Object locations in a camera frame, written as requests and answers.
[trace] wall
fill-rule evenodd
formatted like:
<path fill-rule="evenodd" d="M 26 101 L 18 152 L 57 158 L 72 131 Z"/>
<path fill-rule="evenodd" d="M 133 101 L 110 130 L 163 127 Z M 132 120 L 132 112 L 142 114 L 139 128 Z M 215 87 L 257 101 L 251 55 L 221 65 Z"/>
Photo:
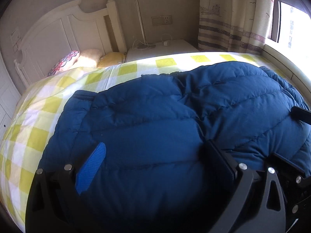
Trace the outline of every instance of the wall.
<path fill-rule="evenodd" d="M 72 0 L 12 0 L 0 19 L 0 52 L 20 93 L 24 92 L 25 87 L 15 70 L 13 60 L 18 58 L 21 61 L 21 53 L 13 51 L 11 32 L 18 26 L 23 38 L 42 15 L 69 1 Z M 131 48 L 135 39 L 142 40 L 135 0 L 116 2 L 126 44 Z M 192 45 L 197 45 L 199 2 L 200 0 L 139 0 L 147 41 L 158 42 L 163 33 L 169 33 L 173 39 L 185 39 Z M 80 5 L 87 13 L 105 7 L 106 0 L 82 0 Z M 172 15 L 173 24 L 152 26 L 151 17 L 158 15 Z"/>

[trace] wall socket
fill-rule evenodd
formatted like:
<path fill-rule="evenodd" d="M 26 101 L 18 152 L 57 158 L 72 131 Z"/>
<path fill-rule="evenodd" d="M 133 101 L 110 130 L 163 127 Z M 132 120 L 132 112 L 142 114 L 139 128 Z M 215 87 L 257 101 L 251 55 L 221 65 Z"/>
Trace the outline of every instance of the wall socket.
<path fill-rule="evenodd" d="M 173 23 L 171 15 L 151 17 L 151 20 L 153 26 Z"/>

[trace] yellow and white checkered sheet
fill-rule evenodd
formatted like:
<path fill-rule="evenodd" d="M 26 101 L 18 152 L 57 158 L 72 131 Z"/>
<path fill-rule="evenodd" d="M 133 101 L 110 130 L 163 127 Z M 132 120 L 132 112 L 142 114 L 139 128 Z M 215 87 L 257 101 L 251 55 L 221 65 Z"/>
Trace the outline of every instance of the yellow and white checkered sheet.
<path fill-rule="evenodd" d="M 1 142 L 1 203 L 25 232 L 27 198 L 35 171 L 64 105 L 75 91 L 100 92 L 142 74 L 189 71 L 201 65 L 231 60 L 264 65 L 280 74 L 259 55 L 200 52 L 148 58 L 103 69 L 80 67 L 38 81 L 23 94 Z"/>

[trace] metal bolt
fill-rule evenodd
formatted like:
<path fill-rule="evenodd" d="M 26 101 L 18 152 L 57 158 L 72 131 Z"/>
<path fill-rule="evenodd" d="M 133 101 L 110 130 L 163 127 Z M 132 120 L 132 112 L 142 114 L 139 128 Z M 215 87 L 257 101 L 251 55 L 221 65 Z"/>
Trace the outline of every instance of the metal bolt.
<path fill-rule="evenodd" d="M 298 211 L 298 205 L 295 205 L 295 206 L 293 207 L 292 212 L 293 212 L 293 214 L 296 214 L 297 211 Z"/>
<path fill-rule="evenodd" d="M 41 174 L 43 173 L 43 169 L 39 168 L 37 171 L 36 171 L 36 174 Z"/>
<path fill-rule="evenodd" d="M 272 167 L 269 167 L 269 168 L 268 168 L 268 171 L 269 171 L 269 173 L 272 173 L 272 174 L 275 173 L 275 170 L 274 170 L 274 168 L 272 168 Z"/>
<path fill-rule="evenodd" d="M 239 168 L 242 169 L 242 170 L 246 170 L 247 169 L 247 165 L 244 164 L 244 163 L 239 163 Z"/>
<path fill-rule="evenodd" d="M 298 176 L 298 177 L 296 178 L 296 183 L 299 184 L 300 182 L 301 182 L 301 176 Z"/>
<path fill-rule="evenodd" d="M 66 171 L 70 171 L 73 168 L 73 166 L 71 164 L 65 165 L 64 169 Z"/>

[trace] striped curtain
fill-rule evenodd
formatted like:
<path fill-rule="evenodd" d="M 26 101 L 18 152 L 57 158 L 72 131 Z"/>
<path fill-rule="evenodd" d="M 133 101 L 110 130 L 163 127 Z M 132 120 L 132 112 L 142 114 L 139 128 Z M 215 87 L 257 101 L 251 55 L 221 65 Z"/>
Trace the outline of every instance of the striped curtain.
<path fill-rule="evenodd" d="M 200 0 L 200 50 L 261 53 L 272 23 L 273 2 Z"/>

